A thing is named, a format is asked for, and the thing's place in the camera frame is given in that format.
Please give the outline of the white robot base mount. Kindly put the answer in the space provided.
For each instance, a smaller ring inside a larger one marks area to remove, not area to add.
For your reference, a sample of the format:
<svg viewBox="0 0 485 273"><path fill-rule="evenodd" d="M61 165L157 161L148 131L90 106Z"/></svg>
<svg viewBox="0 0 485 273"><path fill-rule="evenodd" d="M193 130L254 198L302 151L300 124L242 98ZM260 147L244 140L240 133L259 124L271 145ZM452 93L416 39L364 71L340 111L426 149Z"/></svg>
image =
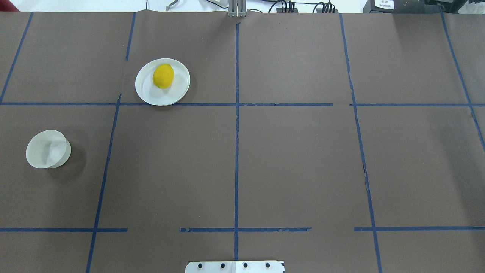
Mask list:
<svg viewBox="0 0 485 273"><path fill-rule="evenodd" d="M284 273L283 261L193 261L185 268L186 273Z"/></svg>

